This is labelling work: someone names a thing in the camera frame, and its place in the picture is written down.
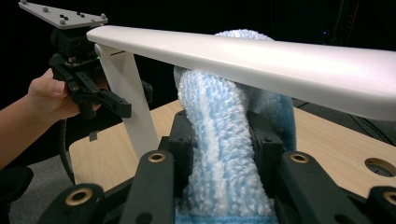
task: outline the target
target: human hand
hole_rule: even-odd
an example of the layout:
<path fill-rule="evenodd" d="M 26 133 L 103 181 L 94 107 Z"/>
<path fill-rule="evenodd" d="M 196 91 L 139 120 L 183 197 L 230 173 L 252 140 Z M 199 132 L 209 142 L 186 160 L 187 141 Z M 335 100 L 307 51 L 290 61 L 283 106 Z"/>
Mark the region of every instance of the human hand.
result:
<path fill-rule="evenodd" d="M 68 95 L 65 83 L 53 79 L 51 69 L 31 82 L 26 99 L 32 112 L 45 122 L 53 123 L 79 113 L 78 105 Z"/>

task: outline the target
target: black background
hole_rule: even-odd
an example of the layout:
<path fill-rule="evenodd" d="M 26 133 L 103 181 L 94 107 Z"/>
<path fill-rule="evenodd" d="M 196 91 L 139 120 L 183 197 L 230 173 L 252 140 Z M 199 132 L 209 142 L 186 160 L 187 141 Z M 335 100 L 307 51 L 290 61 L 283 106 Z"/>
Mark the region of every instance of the black background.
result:
<path fill-rule="evenodd" d="M 132 0 L 32 1 L 35 4 L 93 15 L 105 13 L 111 25 L 209 35 L 227 30 L 249 29 L 278 41 L 396 50 L 395 1 L 345 2 L 349 4 L 349 10 L 344 10 L 341 14 L 344 19 L 339 21 L 339 28 L 334 31 L 341 0 L 183 3 Z M 17 0 L 2 1 L 0 108 L 26 94 L 31 80 L 48 69 L 49 59 L 55 52 L 50 43 L 50 33 L 54 27 L 20 9 L 18 3 Z M 149 105 L 151 109 L 176 100 L 172 64 L 159 63 L 141 56 L 136 56 L 136 63 L 141 78 L 154 89 L 153 102 Z M 92 131 L 120 122 L 120 119 L 101 108 L 96 119 L 84 120 L 77 116 L 67 122 L 66 143 L 70 145 Z M 56 155 L 59 141 L 57 130 L 54 125 L 14 164 L 28 164 Z"/>

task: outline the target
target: terry cloth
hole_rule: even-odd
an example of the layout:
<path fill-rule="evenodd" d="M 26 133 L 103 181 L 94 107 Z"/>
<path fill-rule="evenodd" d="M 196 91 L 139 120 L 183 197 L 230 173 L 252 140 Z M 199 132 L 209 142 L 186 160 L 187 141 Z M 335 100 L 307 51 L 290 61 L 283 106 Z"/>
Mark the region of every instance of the terry cloth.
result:
<path fill-rule="evenodd" d="M 273 41 L 249 30 L 217 35 Z M 277 223 L 253 161 L 247 111 L 264 115 L 285 150 L 295 150 L 291 98 L 178 66 L 174 76 L 195 138 L 176 223 Z"/>

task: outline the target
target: brass screw hole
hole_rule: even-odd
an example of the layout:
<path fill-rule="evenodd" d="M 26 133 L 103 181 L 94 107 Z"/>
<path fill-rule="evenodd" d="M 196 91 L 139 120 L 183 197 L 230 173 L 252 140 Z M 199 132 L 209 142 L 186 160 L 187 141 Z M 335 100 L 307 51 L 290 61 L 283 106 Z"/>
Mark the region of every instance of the brass screw hole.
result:
<path fill-rule="evenodd" d="M 376 175 L 382 175 L 385 177 L 396 176 L 396 167 L 388 161 L 384 161 L 379 158 L 369 158 L 364 161 L 364 164 Z"/>
<path fill-rule="evenodd" d="M 386 191 L 384 192 L 384 198 L 393 205 L 396 205 L 396 192 L 395 191 Z"/>
<path fill-rule="evenodd" d="M 71 192 L 65 202 L 70 206 L 77 206 L 87 202 L 92 197 L 92 190 L 88 188 L 76 189 Z"/>
<path fill-rule="evenodd" d="M 299 162 L 299 163 L 307 163 L 309 161 L 309 159 L 302 154 L 292 154 L 290 155 L 291 159 L 293 161 Z"/>
<path fill-rule="evenodd" d="M 163 155 L 162 153 L 154 153 L 148 157 L 148 160 L 151 162 L 160 162 L 165 160 L 165 155 Z"/>

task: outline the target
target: brass insert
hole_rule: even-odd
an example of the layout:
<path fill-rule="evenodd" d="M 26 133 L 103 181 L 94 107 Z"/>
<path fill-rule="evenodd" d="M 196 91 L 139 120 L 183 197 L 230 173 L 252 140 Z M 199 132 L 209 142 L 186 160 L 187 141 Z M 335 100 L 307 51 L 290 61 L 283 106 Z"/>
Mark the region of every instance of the brass insert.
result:
<path fill-rule="evenodd" d="M 71 192 L 65 202 L 70 206 L 77 206 L 87 202 L 92 197 L 92 190 L 88 188 L 76 189 Z"/>
<path fill-rule="evenodd" d="M 165 155 L 163 155 L 162 153 L 154 153 L 149 155 L 148 160 L 151 162 L 160 162 L 165 160 Z"/>
<path fill-rule="evenodd" d="M 309 161 L 309 159 L 305 155 L 298 154 L 298 153 L 290 155 L 290 158 L 293 161 L 296 161 L 296 162 L 299 162 L 299 163 L 307 163 Z"/>
<path fill-rule="evenodd" d="M 384 192 L 384 198 L 393 205 L 396 205 L 396 192 L 395 191 L 386 191 Z"/>

